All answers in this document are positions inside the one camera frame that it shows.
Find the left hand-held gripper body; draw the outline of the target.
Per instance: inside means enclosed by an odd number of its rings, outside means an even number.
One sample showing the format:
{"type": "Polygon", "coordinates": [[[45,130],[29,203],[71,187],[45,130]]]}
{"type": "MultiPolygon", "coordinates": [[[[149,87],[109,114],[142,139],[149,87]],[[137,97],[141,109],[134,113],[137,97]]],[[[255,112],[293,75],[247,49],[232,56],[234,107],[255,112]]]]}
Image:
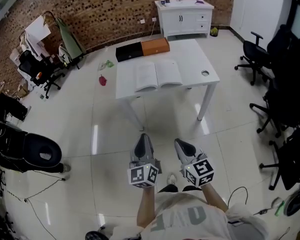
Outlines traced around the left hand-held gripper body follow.
{"type": "Polygon", "coordinates": [[[146,143],[141,150],[135,147],[130,153],[127,169],[128,183],[137,188],[154,187],[162,173],[161,162],[154,157],[153,145],[146,143]]]}

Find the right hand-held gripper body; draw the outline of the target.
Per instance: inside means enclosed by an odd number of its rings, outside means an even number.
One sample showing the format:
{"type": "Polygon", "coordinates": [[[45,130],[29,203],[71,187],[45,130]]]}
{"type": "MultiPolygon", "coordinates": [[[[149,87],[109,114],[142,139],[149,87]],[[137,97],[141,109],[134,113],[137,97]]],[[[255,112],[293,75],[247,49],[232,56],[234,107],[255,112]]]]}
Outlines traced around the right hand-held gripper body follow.
{"type": "Polygon", "coordinates": [[[180,149],[175,149],[175,151],[181,162],[180,172],[195,187],[199,188],[213,180],[213,163],[200,146],[189,143],[187,146],[180,146],[180,149]]]}

